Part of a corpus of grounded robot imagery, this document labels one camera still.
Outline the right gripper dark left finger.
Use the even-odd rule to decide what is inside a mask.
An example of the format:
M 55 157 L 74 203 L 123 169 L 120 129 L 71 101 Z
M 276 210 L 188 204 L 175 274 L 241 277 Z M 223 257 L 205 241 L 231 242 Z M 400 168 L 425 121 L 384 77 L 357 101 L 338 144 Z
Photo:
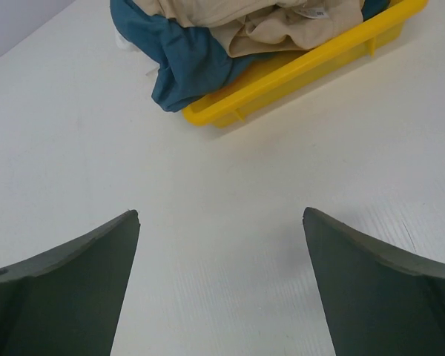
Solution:
M 0 268 L 0 355 L 109 355 L 139 230 L 126 211 Z

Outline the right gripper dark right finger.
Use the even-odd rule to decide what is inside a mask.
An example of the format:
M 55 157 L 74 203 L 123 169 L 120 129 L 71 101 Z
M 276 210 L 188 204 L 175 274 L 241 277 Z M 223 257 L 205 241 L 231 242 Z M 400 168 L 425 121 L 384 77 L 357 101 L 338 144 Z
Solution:
M 303 213 L 336 355 L 445 355 L 445 264 Z

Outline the beige t shirt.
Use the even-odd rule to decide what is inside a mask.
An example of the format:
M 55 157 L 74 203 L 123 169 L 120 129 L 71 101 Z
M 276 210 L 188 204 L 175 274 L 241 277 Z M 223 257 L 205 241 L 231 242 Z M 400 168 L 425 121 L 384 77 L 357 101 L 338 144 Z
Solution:
M 359 0 L 137 1 L 147 15 L 183 27 L 206 27 L 232 57 L 307 51 L 363 22 Z

